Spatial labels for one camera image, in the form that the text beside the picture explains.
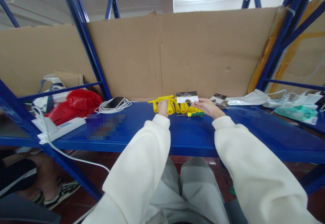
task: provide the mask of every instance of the white pants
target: white pants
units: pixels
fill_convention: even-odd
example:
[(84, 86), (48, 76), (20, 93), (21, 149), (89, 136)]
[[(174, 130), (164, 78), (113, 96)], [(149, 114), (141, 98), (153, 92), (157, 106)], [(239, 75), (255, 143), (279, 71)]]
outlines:
[(167, 163), (143, 223), (229, 223), (213, 171), (202, 157)]

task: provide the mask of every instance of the hand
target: hand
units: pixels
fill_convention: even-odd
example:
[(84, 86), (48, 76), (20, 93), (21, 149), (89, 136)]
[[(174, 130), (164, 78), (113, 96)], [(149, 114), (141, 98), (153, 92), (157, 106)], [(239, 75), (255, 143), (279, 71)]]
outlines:
[(220, 110), (211, 100), (209, 99), (199, 99), (192, 103), (192, 106), (204, 111), (208, 116), (211, 116), (214, 120), (218, 117), (225, 116), (226, 114)]
[(161, 116), (164, 116), (166, 118), (168, 118), (168, 114), (167, 114), (167, 101), (168, 100), (162, 100), (158, 103), (158, 114)]

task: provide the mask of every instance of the smartphone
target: smartphone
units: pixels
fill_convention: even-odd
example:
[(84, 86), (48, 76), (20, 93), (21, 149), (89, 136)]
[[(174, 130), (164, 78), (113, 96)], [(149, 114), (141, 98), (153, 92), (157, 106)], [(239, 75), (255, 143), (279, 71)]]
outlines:
[(123, 96), (116, 96), (104, 108), (105, 109), (115, 109), (116, 107), (118, 107), (123, 102), (124, 99), (125, 99), (125, 97), (123, 97)]

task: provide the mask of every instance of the screwdriver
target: screwdriver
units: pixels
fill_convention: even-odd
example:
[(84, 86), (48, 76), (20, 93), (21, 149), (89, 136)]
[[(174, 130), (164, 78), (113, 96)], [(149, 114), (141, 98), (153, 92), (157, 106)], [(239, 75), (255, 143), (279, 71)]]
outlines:
[(204, 112), (195, 112), (195, 113), (187, 113), (184, 115), (177, 115), (177, 116), (188, 116), (188, 117), (193, 117), (193, 116), (204, 116)]

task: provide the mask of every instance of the white sleeve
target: white sleeve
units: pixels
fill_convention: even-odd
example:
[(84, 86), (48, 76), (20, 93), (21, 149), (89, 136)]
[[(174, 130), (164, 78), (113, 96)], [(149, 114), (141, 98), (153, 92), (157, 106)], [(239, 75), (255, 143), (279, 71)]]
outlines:
[(167, 162), (169, 126), (161, 115), (145, 122), (115, 162), (103, 184), (105, 195), (83, 223), (141, 223)]
[(249, 223), (320, 223), (289, 169), (248, 129), (229, 116), (213, 121), (217, 152), (229, 170)]

